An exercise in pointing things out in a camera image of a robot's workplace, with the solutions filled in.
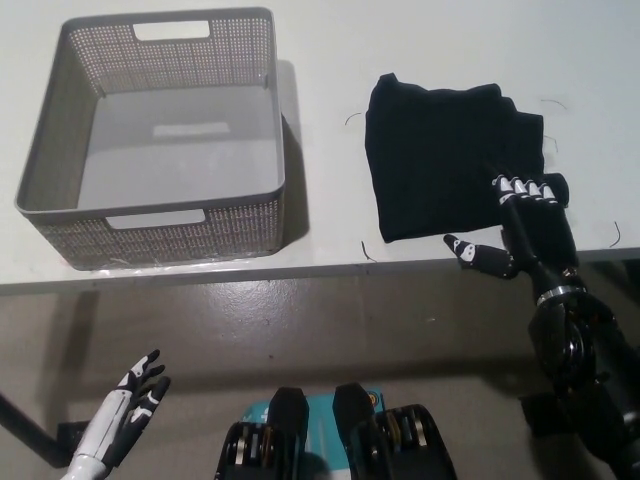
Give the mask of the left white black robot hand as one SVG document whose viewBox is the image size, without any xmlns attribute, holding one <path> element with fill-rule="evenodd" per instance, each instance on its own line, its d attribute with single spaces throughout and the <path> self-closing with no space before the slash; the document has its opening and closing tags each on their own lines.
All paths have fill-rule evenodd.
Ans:
<svg viewBox="0 0 640 480">
<path fill-rule="evenodd" d="M 143 356 L 107 394 L 85 429 L 73 460 L 91 459 L 107 470 L 122 463 L 169 389 L 171 379 L 162 376 L 165 366 L 153 366 L 159 356 L 159 349 Z"/>
</svg>

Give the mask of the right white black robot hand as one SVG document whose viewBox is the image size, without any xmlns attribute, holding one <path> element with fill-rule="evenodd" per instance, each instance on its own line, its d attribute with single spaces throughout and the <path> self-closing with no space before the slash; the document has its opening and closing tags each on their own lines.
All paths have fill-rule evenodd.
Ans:
<svg viewBox="0 0 640 480">
<path fill-rule="evenodd" d="M 584 292 L 579 261 L 565 207 L 546 182 L 500 174 L 492 180 L 502 226 L 502 249 L 446 234 L 444 243 L 463 268 L 510 280 L 519 273 L 531 280 L 534 300 Z"/>
</svg>

